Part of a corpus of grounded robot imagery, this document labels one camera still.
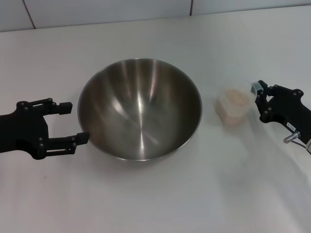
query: label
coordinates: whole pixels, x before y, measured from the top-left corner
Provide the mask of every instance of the label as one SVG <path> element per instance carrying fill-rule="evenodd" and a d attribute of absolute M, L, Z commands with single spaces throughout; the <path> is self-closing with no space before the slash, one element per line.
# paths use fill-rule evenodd
<path fill-rule="evenodd" d="M 292 126 L 289 122 L 287 122 L 286 126 L 288 128 L 290 128 L 292 131 L 294 131 L 294 132 L 296 131 L 296 128 L 294 126 Z"/>

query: metal mixing bowl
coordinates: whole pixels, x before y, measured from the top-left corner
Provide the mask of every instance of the metal mixing bowl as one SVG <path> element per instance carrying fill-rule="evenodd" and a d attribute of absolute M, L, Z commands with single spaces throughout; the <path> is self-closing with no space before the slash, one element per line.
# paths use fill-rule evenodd
<path fill-rule="evenodd" d="M 116 62 L 95 74 L 78 104 L 83 131 L 103 152 L 150 160 L 181 148 L 198 128 L 202 102 L 192 80 L 154 59 Z"/>

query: bowl rim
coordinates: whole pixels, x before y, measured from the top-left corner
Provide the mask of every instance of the bowl rim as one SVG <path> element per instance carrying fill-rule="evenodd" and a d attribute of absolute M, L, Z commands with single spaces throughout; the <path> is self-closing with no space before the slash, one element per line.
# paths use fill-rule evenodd
<path fill-rule="evenodd" d="M 185 73 L 183 72 L 181 69 L 179 69 L 178 67 L 170 64 L 170 63 L 167 63 L 167 62 L 164 62 L 164 61 L 161 61 L 161 60 L 157 60 L 157 59 L 153 59 L 153 58 L 128 58 L 128 59 L 124 59 L 124 60 L 121 60 L 121 61 L 117 61 L 117 62 L 114 62 L 114 63 L 111 63 L 107 66 L 105 66 L 104 68 L 102 68 L 101 70 L 99 70 L 98 72 L 96 72 L 89 80 L 88 82 L 85 84 L 85 86 L 83 87 L 82 91 L 81 91 L 81 94 L 79 96 L 79 100 L 78 100 L 78 107 L 77 107 L 77 115 L 78 115 L 78 120 L 79 120 L 79 125 L 82 129 L 83 132 L 85 132 L 82 124 L 81 124 L 81 120 L 80 120 L 80 115 L 79 115 L 79 109 L 80 109 L 80 102 L 81 102 L 81 97 L 82 95 L 84 94 L 85 92 L 85 89 L 86 87 L 88 86 L 88 84 L 97 76 L 97 74 L 99 74 L 100 72 L 102 72 L 103 70 L 105 69 L 108 69 L 110 66 L 113 66 L 114 64 L 116 63 L 120 63 L 120 62 L 125 62 L 125 61 L 129 61 L 129 60 L 150 60 L 150 61 L 157 61 L 157 62 L 162 62 L 162 63 L 166 63 L 170 66 L 173 66 L 174 68 L 176 68 L 177 70 L 179 70 L 181 73 L 183 73 L 187 78 L 188 80 L 193 84 L 198 96 L 199 96 L 199 101 L 200 101 L 200 118 L 199 118 L 199 121 L 198 121 L 198 124 L 195 128 L 195 130 L 193 131 L 192 135 L 187 139 L 187 141 L 185 141 L 181 146 L 179 146 L 178 148 L 172 150 L 171 152 L 169 153 L 166 153 L 166 154 L 163 154 L 161 156 L 158 156 L 158 157 L 155 157 L 155 158 L 151 158 L 151 159 L 125 159 L 125 158 L 121 158 L 121 157 L 118 157 L 116 155 L 113 155 L 105 150 L 103 150 L 102 148 L 100 148 L 99 146 L 97 146 L 95 143 L 92 142 L 91 138 L 90 138 L 90 142 L 93 144 L 93 146 L 95 146 L 97 149 L 99 149 L 100 151 L 104 152 L 105 154 L 107 155 L 110 155 L 114 158 L 117 158 L 117 159 L 120 159 L 120 160 L 126 160 L 126 161 L 149 161 L 149 160 L 155 160 L 155 159 L 159 159 L 159 158 L 163 158 L 163 157 L 166 157 L 166 156 L 169 156 L 173 153 L 175 153 L 176 151 L 180 150 L 185 144 L 187 144 L 190 139 L 192 139 L 193 135 L 196 133 L 196 131 L 198 130 L 199 126 L 200 126 L 200 123 L 201 123 L 201 119 L 202 119 L 202 114 L 203 114 L 203 105 L 202 105 L 202 98 L 201 98 L 201 95 L 200 95 L 200 92 L 197 88 L 197 86 L 195 85 L 194 81 Z"/>

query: white tabletop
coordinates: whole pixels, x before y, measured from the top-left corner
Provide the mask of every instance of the white tabletop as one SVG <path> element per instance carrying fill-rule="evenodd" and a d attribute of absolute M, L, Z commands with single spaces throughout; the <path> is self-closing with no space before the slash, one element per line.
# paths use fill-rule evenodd
<path fill-rule="evenodd" d="M 212 98 L 225 83 L 300 88 L 311 107 L 311 6 L 0 33 L 0 114 L 21 100 L 71 101 L 50 137 L 81 131 L 77 102 L 103 67 L 155 58 L 197 85 L 198 131 L 164 160 L 132 163 L 91 143 L 74 155 L 0 155 L 0 229 L 23 233 L 310 232 L 309 154 L 256 110 L 224 129 Z"/>

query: cable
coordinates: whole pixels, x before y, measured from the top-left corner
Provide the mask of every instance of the cable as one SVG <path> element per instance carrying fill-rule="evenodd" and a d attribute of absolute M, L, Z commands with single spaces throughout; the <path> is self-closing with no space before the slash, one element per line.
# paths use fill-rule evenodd
<path fill-rule="evenodd" d="M 304 149 L 306 148 L 306 146 L 304 146 L 304 145 L 302 145 L 302 144 L 300 144 L 300 143 L 298 143 L 298 142 L 292 141 L 292 143 L 295 143 L 295 144 L 297 144 L 297 145 L 303 147 Z"/>

